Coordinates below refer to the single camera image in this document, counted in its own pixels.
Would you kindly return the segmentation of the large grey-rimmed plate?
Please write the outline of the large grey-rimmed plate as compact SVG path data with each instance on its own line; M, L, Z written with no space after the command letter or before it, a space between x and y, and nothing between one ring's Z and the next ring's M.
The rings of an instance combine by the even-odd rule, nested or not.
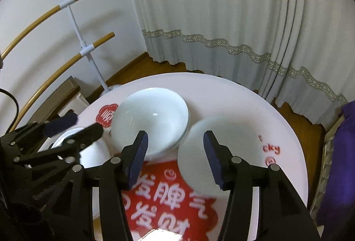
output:
M74 135L83 129L83 127L74 127L66 130L61 135L57 134L54 137L48 138L40 147L39 151L45 151L50 148L56 148L62 145L63 141L67 137ZM93 142L92 145L88 146L80 152L80 164L83 165L84 168L100 166L111 157L112 155L106 142L103 138L100 138L97 141Z

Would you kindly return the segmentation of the purple cloth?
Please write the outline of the purple cloth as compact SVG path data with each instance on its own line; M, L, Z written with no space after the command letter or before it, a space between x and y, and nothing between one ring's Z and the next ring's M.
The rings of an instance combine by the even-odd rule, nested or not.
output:
M354 216L354 102L342 107L344 121L334 135L330 177L316 221L332 239Z

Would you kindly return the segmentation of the cream pleated curtain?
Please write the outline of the cream pleated curtain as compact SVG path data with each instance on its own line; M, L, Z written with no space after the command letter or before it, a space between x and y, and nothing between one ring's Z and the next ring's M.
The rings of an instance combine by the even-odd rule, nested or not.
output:
M134 0L148 54L331 128L354 100L354 0Z

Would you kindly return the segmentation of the white and wood coat rack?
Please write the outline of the white and wood coat rack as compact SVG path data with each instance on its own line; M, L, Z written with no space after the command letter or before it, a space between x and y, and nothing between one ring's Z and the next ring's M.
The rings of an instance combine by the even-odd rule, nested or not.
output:
M1 49L28 25L63 0L1 0ZM80 0L72 5L87 43L118 33L122 10L118 0ZM20 107L81 47L67 10L55 13L31 31L5 57L1 88L12 93Z

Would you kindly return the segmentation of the white bowl grey band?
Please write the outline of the white bowl grey band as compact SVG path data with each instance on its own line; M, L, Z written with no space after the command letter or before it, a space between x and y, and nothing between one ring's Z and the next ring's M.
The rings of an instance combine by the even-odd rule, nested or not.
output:
M114 112L112 145L121 152L143 130L148 135L145 159L158 159L180 143L188 125L188 106L178 93L166 88L142 89L127 97Z

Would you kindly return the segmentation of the small white bowl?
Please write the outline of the small white bowl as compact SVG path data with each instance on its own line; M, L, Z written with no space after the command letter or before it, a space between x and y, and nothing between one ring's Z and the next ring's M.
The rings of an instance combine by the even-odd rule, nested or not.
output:
M208 197L227 197L232 157L250 165L265 166L261 141L246 125L225 117L209 117L195 123L177 152L183 180Z

